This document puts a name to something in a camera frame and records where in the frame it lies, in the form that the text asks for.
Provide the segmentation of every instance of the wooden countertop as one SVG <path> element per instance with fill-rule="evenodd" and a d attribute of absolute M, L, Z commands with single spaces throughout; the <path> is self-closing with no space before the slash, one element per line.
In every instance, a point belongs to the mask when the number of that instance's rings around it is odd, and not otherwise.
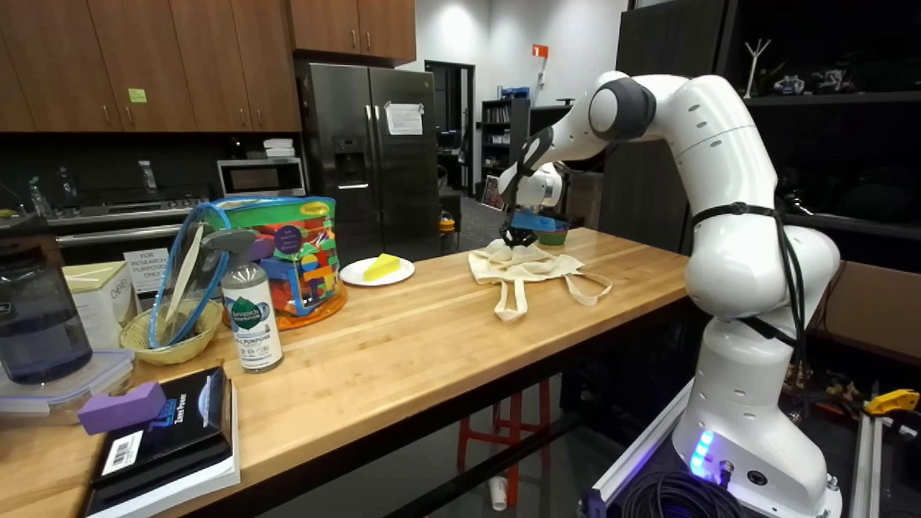
<path fill-rule="evenodd" d="M 391 288 L 349 288 L 336 316 L 283 331 L 284 360 L 271 373 L 246 374 L 223 334 L 187 367 L 138 367 L 132 384 L 225 362 L 250 488 L 686 298 L 686 257 L 595 232 L 572 232 L 564 247 L 614 282 L 601 305 L 572 302 L 562 280 L 528 286 L 530 314 L 503 325 L 497 288 L 476 286 L 454 253 Z M 77 515 L 97 449 L 76 424 L 0 420 L 0 509 Z"/>

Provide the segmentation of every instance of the white wall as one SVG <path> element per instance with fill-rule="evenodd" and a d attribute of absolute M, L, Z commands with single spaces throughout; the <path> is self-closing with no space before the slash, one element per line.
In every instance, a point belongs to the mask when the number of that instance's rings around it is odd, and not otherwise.
<path fill-rule="evenodd" d="M 483 95 L 500 86 L 530 86 L 535 108 L 575 99 L 617 65 L 618 16 L 627 0 L 493 0 Z M 545 83 L 532 43 L 551 46 Z"/>
<path fill-rule="evenodd" d="M 618 16 L 627 0 L 418 0 L 418 62 L 476 66 L 476 121 L 480 102 L 500 86 L 530 86 L 535 108 L 591 89 L 617 65 Z M 545 86 L 532 43 L 551 46 Z M 480 134 L 476 134 L 476 184 L 480 181 Z"/>

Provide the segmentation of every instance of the stainless steel refrigerator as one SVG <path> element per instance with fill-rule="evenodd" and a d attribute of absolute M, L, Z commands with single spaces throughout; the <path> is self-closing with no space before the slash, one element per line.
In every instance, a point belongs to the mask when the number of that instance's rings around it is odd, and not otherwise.
<path fill-rule="evenodd" d="M 299 95 L 312 194 L 336 200 L 341 257 L 438 257 L 433 76 L 299 65 Z"/>

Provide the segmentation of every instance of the dark wood cabinet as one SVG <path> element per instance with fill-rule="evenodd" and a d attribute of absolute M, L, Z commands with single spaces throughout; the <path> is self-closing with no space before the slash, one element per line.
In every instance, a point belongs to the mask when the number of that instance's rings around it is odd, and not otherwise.
<path fill-rule="evenodd" d="M 365 56 L 415 62 L 415 0 L 358 0 Z"/>
<path fill-rule="evenodd" d="M 35 131 L 120 131 L 86 0 L 2 0 L 0 36 Z"/>
<path fill-rule="evenodd" d="M 30 134 L 31 112 L 0 36 L 0 134 Z"/>
<path fill-rule="evenodd" d="M 254 134 L 299 134 L 287 0 L 234 0 Z"/>
<path fill-rule="evenodd" d="M 287 0 L 0 0 L 0 134 L 299 134 Z"/>
<path fill-rule="evenodd" d="M 172 20 L 195 131 L 250 131 L 234 0 L 172 0 Z"/>
<path fill-rule="evenodd" d="M 415 62 L 415 0 L 290 0 L 290 24 L 302 53 Z"/>
<path fill-rule="evenodd" d="M 195 131 L 169 4 L 89 0 L 89 8 L 123 131 Z"/>
<path fill-rule="evenodd" d="M 290 0 L 294 46 L 359 56 L 358 0 Z"/>

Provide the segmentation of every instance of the notebook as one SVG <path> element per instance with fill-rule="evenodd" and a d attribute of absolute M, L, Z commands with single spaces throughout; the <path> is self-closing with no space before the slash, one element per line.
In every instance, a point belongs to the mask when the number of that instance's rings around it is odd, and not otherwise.
<path fill-rule="evenodd" d="M 161 385 L 161 416 L 107 439 L 86 496 L 86 515 L 158 515 L 240 483 L 235 398 L 223 368 Z"/>

